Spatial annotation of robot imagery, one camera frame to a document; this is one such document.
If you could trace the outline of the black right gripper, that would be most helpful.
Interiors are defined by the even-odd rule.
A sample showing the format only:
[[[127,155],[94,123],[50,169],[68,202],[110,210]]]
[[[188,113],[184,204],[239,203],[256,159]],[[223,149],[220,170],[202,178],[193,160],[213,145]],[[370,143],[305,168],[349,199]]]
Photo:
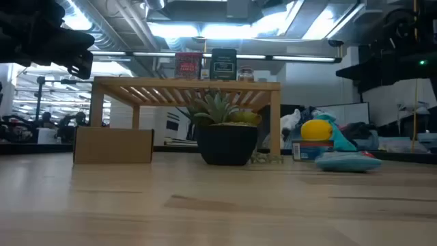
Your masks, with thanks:
[[[360,93],[410,79],[431,79],[437,86],[437,44],[427,51],[394,53],[373,51],[369,45],[358,48],[359,64],[336,71],[336,76],[357,82]]]

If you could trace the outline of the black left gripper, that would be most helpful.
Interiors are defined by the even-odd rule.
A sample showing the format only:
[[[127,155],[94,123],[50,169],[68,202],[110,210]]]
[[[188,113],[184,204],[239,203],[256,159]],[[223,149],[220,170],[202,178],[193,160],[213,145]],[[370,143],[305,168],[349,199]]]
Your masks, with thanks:
[[[91,76],[95,38],[60,31],[65,10],[56,0],[0,0],[0,64],[67,65],[80,79]]]

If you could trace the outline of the brown cardboard box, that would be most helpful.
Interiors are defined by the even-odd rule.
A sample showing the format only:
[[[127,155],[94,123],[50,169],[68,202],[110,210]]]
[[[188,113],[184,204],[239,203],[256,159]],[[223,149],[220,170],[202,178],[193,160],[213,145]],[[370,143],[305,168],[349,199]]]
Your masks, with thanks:
[[[153,151],[153,130],[80,127],[74,140],[73,163],[148,164]]]

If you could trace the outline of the wooden slatted shelf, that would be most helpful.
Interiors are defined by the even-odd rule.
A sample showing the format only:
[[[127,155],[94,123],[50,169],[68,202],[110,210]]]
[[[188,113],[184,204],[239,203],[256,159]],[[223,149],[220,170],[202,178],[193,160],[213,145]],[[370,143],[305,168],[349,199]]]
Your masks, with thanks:
[[[198,79],[157,79],[145,77],[96,77],[92,82],[89,122],[102,125],[105,95],[132,108],[132,127],[139,128],[141,106],[186,106],[204,98],[210,89],[229,95],[232,104],[258,112],[270,106],[270,153],[281,154],[281,84]]]

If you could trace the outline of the red-lid smoked paprika tin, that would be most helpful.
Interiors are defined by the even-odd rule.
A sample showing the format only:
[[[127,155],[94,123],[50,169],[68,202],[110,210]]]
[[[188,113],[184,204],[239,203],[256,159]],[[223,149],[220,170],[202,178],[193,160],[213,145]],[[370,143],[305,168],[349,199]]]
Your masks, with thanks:
[[[202,58],[201,53],[176,53],[174,77],[178,79],[199,79]]]

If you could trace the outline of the dark green tea tin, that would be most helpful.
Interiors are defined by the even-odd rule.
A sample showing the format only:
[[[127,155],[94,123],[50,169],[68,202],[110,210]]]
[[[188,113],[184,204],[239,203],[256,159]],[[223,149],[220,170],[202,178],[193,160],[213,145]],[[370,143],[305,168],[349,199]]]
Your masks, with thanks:
[[[210,79],[235,81],[237,52],[235,49],[212,49]]]

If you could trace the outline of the long ceiling light bar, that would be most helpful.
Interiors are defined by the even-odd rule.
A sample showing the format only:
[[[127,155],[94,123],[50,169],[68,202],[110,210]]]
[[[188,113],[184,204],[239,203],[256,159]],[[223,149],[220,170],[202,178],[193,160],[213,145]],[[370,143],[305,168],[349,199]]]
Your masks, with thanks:
[[[176,53],[169,52],[134,52],[134,51],[91,51],[95,56],[112,57],[159,57],[173,58]],[[293,55],[245,55],[237,54],[236,59],[243,60],[262,60],[262,61],[281,61],[281,62],[302,62],[302,63],[327,63],[337,64],[340,57],[314,57],[314,56],[293,56]]]

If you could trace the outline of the blue denim cloth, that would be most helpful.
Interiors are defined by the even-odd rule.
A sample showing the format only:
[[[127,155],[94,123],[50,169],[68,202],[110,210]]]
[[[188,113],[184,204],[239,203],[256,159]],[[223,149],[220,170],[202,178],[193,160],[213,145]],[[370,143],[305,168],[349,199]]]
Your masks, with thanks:
[[[350,123],[342,126],[340,131],[357,150],[374,151],[379,148],[378,132],[373,124],[364,122]]]

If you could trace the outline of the person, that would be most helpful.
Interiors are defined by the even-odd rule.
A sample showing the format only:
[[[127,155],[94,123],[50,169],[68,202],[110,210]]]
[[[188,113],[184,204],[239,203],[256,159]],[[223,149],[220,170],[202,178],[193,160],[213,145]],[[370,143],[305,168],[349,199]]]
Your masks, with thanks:
[[[78,112],[75,115],[74,119],[77,126],[89,126],[89,124],[86,121],[86,115],[82,111]]]
[[[54,124],[51,122],[51,113],[46,111],[42,114],[42,118],[39,121],[40,128],[52,128]]]

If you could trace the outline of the turquoise cloth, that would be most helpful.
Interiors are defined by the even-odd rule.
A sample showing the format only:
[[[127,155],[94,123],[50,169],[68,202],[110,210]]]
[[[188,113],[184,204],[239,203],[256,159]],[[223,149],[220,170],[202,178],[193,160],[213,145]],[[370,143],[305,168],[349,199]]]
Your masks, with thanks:
[[[334,147],[333,150],[334,151],[340,151],[340,152],[356,152],[357,148],[356,146],[351,143],[349,140],[347,140],[347,138],[343,135],[343,133],[339,130],[339,127],[336,124],[336,118],[334,116],[332,116],[329,113],[318,113],[318,114],[313,114],[313,119],[314,120],[324,120],[326,122],[328,122],[330,124],[330,126],[332,127],[332,133],[331,133],[331,137],[330,140],[333,141],[334,143]]]

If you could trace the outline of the yellow lemon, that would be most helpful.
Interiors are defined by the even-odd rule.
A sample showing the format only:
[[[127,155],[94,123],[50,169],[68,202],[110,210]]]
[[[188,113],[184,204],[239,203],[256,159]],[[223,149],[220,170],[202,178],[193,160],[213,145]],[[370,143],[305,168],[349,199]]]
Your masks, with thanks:
[[[329,140],[333,134],[333,127],[326,120],[309,120],[300,129],[302,139],[308,141]]]

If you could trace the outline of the white cloth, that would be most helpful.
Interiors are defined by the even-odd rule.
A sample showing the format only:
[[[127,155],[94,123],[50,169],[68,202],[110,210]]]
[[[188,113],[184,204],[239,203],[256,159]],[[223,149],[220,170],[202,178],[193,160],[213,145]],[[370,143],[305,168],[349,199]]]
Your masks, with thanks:
[[[289,134],[296,128],[300,122],[301,114],[299,109],[295,109],[292,114],[285,115],[280,119],[281,137],[286,140]]]

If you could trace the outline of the blue-label tin can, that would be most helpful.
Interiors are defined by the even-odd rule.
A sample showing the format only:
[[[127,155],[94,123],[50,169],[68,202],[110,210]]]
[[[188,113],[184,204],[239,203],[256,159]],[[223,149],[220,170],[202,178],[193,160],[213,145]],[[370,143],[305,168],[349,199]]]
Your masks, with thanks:
[[[332,152],[334,142],[331,140],[313,141],[296,140],[292,142],[292,152],[295,161],[313,162],[325,152]]]

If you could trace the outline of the blue snack packet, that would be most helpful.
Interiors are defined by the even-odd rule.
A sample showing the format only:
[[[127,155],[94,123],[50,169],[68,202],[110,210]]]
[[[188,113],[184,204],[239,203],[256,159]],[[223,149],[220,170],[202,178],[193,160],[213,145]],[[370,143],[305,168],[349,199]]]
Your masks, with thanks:
[[[323,171],[367,172],[381,166],[382,161],[362,152],[325,152],[315,164]]]

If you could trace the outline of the succulents in black pot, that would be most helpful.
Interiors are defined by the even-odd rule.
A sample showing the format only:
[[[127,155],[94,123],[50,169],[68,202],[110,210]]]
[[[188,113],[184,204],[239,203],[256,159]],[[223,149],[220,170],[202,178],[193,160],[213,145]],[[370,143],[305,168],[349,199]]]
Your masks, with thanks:
[[[220,90],[208,90],[181,111],[194,127],[197,149],[208,165],[243,166],[256,151],[262,116],[233,105]]]

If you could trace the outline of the black aluminium rig frame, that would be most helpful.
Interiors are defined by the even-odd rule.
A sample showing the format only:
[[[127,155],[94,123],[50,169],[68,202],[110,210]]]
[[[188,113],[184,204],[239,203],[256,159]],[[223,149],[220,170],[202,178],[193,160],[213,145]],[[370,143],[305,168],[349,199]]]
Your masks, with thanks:
[[[52,154],[72,152],[72,144],[36,144],[36,143],[0,143],[0,155],[11,154]],[[155,146],[155,152],[198,153],[196,147]],[[406,163],[422,163],[437,165],[437,154],[417,154],[407,152],[369,151],[376,158],[385,161],[399,161]]]

